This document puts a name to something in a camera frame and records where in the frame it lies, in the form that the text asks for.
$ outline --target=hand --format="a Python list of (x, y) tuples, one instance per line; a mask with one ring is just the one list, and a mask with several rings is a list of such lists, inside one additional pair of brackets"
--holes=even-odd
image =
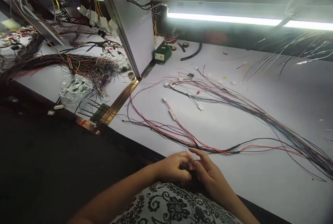
[(221, 205), (227, 207), (237, 195), (232, 190), (220, 169), (199, 149), (189, 148), (200, 157), (193, 162), (199, 180), (205, 185), (208, 193)]
[(152, 164), (156, 174), (156, 179), (162, 182), (188, 182), (192, 179), (190, 173), (186, 170), (181, 170), (181, 165), (187, 166), (188, 169), (193, 169), (192, 163), (194, 159), (188, 152), (180, 152), (168, 156), (167, 158)]

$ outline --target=white label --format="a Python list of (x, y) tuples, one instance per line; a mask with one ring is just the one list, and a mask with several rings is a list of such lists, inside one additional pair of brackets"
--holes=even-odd
[(164, 61), (164, 55), (161, 55), (161, 54), (155, 53), (155, 59), (156, 59), (156, 60)]

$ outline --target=person's left hand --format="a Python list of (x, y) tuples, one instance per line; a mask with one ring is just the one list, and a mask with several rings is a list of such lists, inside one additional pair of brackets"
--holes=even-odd
[(156, 179), (162, 182), (188, 182), (192, 179), (190, 173), (181, 170), (179, 167), (185, 165), (188, 169), (193, 169), (193, 157), (188, 152), (180, 152), (168, 156), (167, 158), (152, 164), (153, 173)]

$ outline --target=light tube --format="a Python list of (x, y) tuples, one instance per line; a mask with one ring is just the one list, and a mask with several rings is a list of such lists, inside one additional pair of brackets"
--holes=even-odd
[[(253, 18), (253, 17), (236, 17), (236, 16), (215, 16), (215, 15), (200, 15), (200, 14), (184, 14), (184, 13), (168, 13), (170, 18), (202, 20), (225, 23), (241, 23), (241, 24), (256, 24), (266, 26), (277, 26), (282, 22), (280, 19), (268, 18)], [(306, 22), (306, 21), (289, 21), (284, 27), (304, 28), (310, 30), (328, 30), (333, 31), (333, 23)]]

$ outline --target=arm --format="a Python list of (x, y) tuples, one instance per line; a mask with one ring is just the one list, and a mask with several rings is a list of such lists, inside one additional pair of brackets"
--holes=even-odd
[(191, 175), (180, 170), (181, 164), (191, 164), (192, 156), (181, 152), (151, 164), (112, 185), (83, 207), (68, 224), (110, 223), (131, 203), (132, 198), (157, 181), (189, 181)]
[(243, 224), (259, 224), (259, 221), (238, 198), (220, 169), (211, 161), (208, 155), (195, 148), (189, 148), (189, 150), (200, 157), (200, 160), (194, 161), (193, 166), (208, 193), (221, 206), (240, 219)]

